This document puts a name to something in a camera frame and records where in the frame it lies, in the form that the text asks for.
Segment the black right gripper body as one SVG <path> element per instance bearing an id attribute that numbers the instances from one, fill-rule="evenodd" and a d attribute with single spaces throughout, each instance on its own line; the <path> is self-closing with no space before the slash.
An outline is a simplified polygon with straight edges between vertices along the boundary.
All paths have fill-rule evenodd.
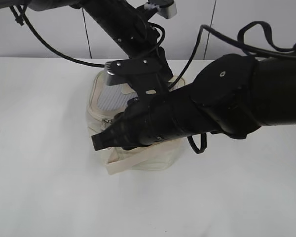
<path id="1" fill-rule="evenodd" d="M 195 134 L 195 105 L 188 96 L 162 95 L 148 104 L 134 102 L 125 112 L 134 114 L 141 147 Z"/>

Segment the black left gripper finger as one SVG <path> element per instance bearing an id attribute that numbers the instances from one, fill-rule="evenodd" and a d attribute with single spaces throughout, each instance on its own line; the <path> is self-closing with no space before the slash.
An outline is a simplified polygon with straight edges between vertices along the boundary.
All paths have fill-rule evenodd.
<path id="1" fill-rule="evenodd" d="M 159 62 L 161 63 L 162 69 L 161 69 L 161 75 L 164 80 L 170 80 L 173 77 L 173 73 L 168 65 L 167 59 L 166 59 L 166 53 L 163 47 L 159 47 Z"/>

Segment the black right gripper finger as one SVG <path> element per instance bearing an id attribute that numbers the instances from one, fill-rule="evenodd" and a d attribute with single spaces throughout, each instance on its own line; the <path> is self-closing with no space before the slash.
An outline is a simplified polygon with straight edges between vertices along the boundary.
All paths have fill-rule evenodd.
<path id="1" fill-rule="evenodd" d="M 106 148 L 137 148 L 141 147 L 140 137 L 142 133 L 135 133 L 135 138 L 122 136 L 119 138 L 105 138 L 105 132 L 94 134 L 91 140 L 96 151 L 104 150 Z"/>
<path id="2" fill-rule="evenodd" d="M 121 112 L 114 116 L 112 124 L 105 130 L 105 138 L 119 138 L 127 136 L 135 138 L 135 124 L 136 116 L 127 112 Z"/>

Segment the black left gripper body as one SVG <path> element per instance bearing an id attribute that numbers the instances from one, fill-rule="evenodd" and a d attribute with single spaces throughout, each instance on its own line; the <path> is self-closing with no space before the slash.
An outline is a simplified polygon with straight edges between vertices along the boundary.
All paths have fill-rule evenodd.
<path id="1" fill-rule="evenodd" d="M 142 17 L 126 19 L 117 29 L 113 40 L 131 59 L 146 57 L 159 47 L 160 33 Z"/>

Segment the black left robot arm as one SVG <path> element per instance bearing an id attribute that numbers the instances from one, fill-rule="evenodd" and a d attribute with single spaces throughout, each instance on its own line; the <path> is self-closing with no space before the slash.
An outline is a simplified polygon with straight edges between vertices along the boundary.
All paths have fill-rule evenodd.
<path id="1" fill-rule="evenodd" d="M 148 0 L 134 8 L 125 0 L 0 0 L 0 9 L 10 8 L 15 21 L 26 24 L 35 37 L 54 54 L 86 66 L 103 68 L 103 64 L 92 64 L 71 58 L 51 47 L 34 29 L 25 12 L 45 11 L 64 6 L 85 10 L 100 27 L 115 41 L 130 59 L 155 58 L 161 64 L 161 75 L 169 80 L 173 73 L 166 62 L 164 49 L 160 46 L 165 30 L 149 22 L 159 14 L 170 19 L 177 13 L 173 0 Z"/>

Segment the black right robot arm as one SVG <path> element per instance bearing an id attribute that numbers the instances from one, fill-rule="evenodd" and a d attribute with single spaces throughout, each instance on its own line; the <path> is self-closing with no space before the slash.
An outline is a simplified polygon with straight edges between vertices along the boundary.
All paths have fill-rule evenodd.
<path id="1" fill-rule="evenodd" d="M 245 139 L 262 126 L 290 124 L 296 124 L 296 61 L 229 54 L 186 86 L 132 102 L 92 143 L 97 151 L 131 150 L 207 133 Z"/>

